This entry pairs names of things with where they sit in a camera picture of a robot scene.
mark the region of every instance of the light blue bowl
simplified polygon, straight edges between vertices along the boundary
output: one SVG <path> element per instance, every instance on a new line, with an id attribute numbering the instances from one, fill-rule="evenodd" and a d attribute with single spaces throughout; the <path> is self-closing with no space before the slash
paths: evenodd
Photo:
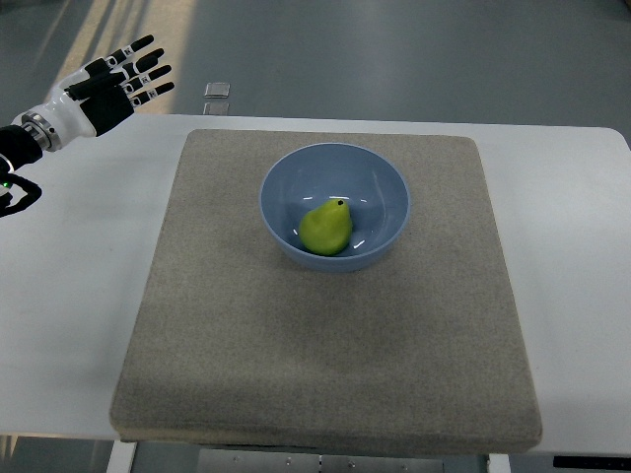
<path id="1" fill-rule="evenodd" d="M 348 202 L 353 233 L 340 253 L 319 256 L 305 249 L 298 225 L 307 212 L 331 198 Z M 344 143 L 310 145 L 285 156 L 267 173 L 258 202 L 281 249 L 297 263 L 326 272 L 373 264 L 410 216 L 410 194 L 399 171 L 377 153 Z"/>

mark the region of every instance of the gray felt mat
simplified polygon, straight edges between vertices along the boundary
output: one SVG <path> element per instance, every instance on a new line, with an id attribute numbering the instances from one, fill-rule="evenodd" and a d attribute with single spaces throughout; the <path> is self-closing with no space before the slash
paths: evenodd
<path id="1" fill-rule="evenodd" d="M 356 273 L 303 269 L 260 218 L 265 173 L 318 142 L 373 149 L 410 186 L 403 235 Z M 110 418 L 129 440 L 385 455 L 536 445 L 538 407 L 473 141 L 192 132 Z"/>

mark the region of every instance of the concrete floor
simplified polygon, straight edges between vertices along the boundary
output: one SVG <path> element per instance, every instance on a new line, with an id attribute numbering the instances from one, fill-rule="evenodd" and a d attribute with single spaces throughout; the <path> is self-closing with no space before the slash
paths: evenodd
<path id="1" fill-rule="evenodd" d="M 623 0 L 2 0 L 0 32 L 5 124 L 153 34 L 176 88 L 144 113 L 201 114 L 206 84 L 229 82 L 231 115 L 596 126 L 631 143 Z"/>

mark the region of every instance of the robotic hand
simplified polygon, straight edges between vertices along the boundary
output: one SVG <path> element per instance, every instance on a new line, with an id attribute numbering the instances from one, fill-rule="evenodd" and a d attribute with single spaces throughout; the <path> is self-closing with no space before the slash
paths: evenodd
<path id="1" fill-rule="evenodd" d="M 28 208 L 41 195 L 36 184 L 15 175 L 15 170 L 39 160 L 42 151 L 58 151 L 79 136 L 107 133 L 133 114 L 135 107 L 174 87 L 173 82 L 151 87 L 152 81 L 171 71 L 169 65 L 156 68 L 162 49 L 134 62 L 135 53 L 153 40 L 151 35 L 142 37 L 85 65 L 52 88 L 48 103 L 0 128 L 0 217 Z M 10 206 L 9 189 L 14 184 L 27 195 Z"/>

